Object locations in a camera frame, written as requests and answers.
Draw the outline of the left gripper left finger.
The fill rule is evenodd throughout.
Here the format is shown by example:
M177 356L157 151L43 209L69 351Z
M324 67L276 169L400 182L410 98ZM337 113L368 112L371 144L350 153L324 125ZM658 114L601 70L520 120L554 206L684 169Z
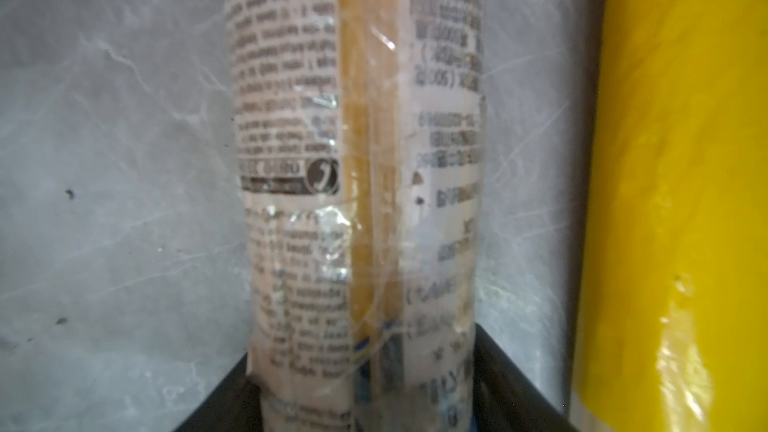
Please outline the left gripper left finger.
M244 355L175 432L262 432L259 387L247 374Z

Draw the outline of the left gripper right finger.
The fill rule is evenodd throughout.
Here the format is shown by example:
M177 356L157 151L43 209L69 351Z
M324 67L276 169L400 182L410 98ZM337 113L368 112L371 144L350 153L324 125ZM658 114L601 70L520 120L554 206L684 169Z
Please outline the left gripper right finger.
M473 429L478 432L575 432L481 325L476 326Z

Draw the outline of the clear labelled spaghetti bag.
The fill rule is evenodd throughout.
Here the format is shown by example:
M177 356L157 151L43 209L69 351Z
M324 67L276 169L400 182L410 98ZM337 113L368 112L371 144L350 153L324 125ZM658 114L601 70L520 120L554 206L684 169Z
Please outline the clear labelled spaghetti bag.
M470 431L484 0L224 0L267 431Z

